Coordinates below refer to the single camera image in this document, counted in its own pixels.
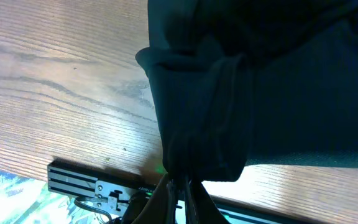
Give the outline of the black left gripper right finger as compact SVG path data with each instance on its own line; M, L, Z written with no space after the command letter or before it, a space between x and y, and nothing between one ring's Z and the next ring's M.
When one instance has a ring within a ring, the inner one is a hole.
M187 224L229 224L201 182L185 177L183 191Z

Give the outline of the dark teal t-shirt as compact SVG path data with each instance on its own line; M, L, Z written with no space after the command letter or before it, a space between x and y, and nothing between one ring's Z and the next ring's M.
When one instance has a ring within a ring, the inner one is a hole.
M358 168L358 0L149 0L150 83L175 176Z

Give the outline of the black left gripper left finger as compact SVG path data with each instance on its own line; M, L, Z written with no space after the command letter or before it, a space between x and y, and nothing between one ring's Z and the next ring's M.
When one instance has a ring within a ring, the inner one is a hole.
M176 224L177 185L165 174L132 224Z

